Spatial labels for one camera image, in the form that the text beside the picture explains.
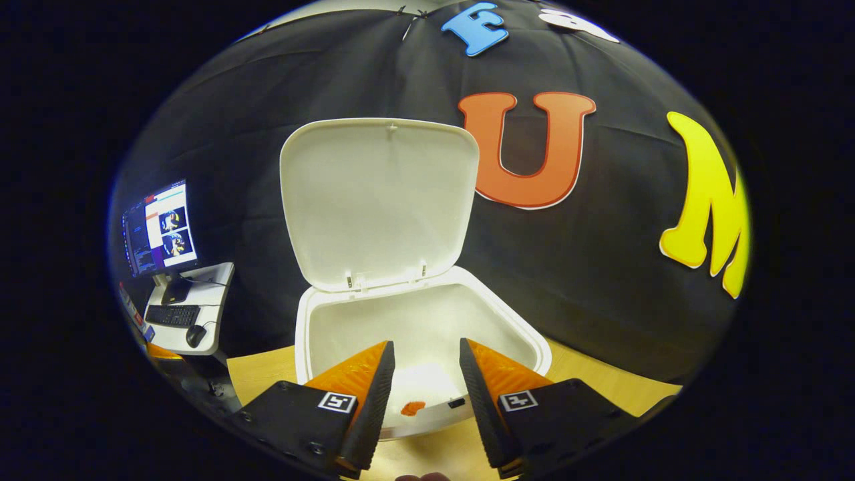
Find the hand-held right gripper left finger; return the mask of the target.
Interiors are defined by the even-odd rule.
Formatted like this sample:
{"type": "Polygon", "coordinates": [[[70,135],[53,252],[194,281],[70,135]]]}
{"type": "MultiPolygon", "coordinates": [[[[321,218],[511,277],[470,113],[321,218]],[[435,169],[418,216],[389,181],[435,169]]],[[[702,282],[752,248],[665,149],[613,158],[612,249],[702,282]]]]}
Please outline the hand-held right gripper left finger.
{"type": "Polygon", "coordinates": [[[396,368],[382,341],[304,384],[280,380],[231,416],[240,438],[316,478],[359,478],[381,437],[396,368]]]}

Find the white side table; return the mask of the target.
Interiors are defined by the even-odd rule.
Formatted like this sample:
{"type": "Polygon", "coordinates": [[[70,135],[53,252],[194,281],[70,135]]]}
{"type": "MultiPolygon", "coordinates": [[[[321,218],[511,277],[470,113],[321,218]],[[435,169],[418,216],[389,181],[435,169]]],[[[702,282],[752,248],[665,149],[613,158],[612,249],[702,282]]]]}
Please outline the white side table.
{"type": "MultiPolygon", "coordinates": [[[[184,280],[190,281],[190,292],[185,301],[172,305],[199,305],[200,313],[196,319],[196,325],[204,326],[207,329],[207,334],[197,348],[189,348],[184,341],[184,332],[188,328],[178,329],[175,327],[150,325],[146,322],[146,336],[150,338],[149,342],[177,354],[211,355],[219,359],[220,362],[225,363],[226,354],[220,349],[220,326],[222,326],[222,314],[233,271],[233,263],[226,262],[198,270],[187,271],[181,275],[184,280]]],[[[154,278],[154,283],[155,289],[150,295],[146,310],[150,305],[163,305],[161,304],[161,300],[165,281],[162,280],[162,277],[156,277],[154,278]]]]}

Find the wooden desktop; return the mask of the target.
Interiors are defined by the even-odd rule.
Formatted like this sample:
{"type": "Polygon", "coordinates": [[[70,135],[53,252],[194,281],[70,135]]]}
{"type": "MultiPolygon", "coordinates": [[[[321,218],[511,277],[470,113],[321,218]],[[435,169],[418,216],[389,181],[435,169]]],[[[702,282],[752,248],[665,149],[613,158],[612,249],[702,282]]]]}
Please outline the wooden desktop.
{"type": "MultiPolygon", "coordinates": [[[[546,374],[549,380],[578,378],[633,416],[641,416],[660,399],[681,392],[680,385],[642,377],[559,342],[547,342],[552,350],[552,365],[546,374]]],[[[238,400],[246,404],[275,381],[296,381],[295,348],[227,359],[227,369],[238,400]]],[[[452,481],[509,481],[501,480],[488,465],[473,418],[430,434],[379,442],[371,468],[361,473],[359,481],[393,481],[431,472],[443,473],[452,481]]]]}

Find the white desktop garbage bin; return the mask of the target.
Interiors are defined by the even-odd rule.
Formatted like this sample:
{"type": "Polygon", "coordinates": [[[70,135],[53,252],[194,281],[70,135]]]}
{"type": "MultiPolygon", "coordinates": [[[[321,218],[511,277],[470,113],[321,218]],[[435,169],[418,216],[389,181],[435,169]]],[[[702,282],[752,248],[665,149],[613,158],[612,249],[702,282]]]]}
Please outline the white desktop garbage bin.
{"type": "Polygon", "coordinates": [[[297,128],[280,162],[288,234],[309,283],[297,307],[299,383],[393,341],[387,440],[472,417],[463,337],[547,374],[544,336],[458,266],[479,162],[470,133],[409,119],[323,120],[297,128]],[[412,401],[425,408],[402,416],[412,401]]]}

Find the black keyboard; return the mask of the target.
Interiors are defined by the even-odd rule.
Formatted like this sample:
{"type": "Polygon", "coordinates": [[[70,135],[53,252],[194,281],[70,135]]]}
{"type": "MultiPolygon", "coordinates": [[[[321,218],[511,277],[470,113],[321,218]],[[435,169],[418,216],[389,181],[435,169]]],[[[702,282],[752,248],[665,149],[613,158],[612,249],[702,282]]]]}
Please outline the black keyboard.
{"type": "Polygon", "coordinates": [[[185,329],[196,324],[199,313],[199,305],[150,305],[144,320],[150,325],[185,329]]]}

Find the black backdrop cloth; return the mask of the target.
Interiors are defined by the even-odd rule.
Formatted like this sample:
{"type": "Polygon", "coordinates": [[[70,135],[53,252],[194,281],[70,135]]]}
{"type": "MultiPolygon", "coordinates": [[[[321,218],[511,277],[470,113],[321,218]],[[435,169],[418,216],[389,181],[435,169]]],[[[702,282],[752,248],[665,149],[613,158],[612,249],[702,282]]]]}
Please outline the black backdrop cloth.
{"type": "Polygon", "coordinates": [[[232,262],[230,352],[295,341],[309,288],[280,175],[297,128],[441,123],[479,149],[458,259],[535,331],[619,369],[684,384],[744,293],[751,212],[711,114],[626,35],[551,0],[336,6],[227,46],[168,95],[120,164],[122,215],[187,181],[199,263],[232,262]]]}

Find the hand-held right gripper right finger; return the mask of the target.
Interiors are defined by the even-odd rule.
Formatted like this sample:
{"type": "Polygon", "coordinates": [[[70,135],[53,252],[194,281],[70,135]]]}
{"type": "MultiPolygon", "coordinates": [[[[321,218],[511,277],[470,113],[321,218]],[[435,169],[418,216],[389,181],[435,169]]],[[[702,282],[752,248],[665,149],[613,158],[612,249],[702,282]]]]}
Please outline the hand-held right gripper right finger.
{"type": "Polygon", "coordinates": [[[486,457],[501,478],[541,477],[639,423],[580,379],[550,381],[465,337],[459,365],[486,457]]]}

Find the computer monitor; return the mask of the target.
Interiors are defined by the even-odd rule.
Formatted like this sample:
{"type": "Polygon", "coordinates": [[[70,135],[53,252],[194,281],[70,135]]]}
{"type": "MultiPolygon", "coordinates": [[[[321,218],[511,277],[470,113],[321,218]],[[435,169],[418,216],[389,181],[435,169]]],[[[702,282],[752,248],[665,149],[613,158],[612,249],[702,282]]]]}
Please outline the computer monitor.
{"type": "Polygon", "coordinates": [[[133,278],[162,277],[163,305],[186,300],[190,281],[181,274],[200,259],[190,229],[187,181],[156,190],[122,215],[126,262],[133,278]]]}

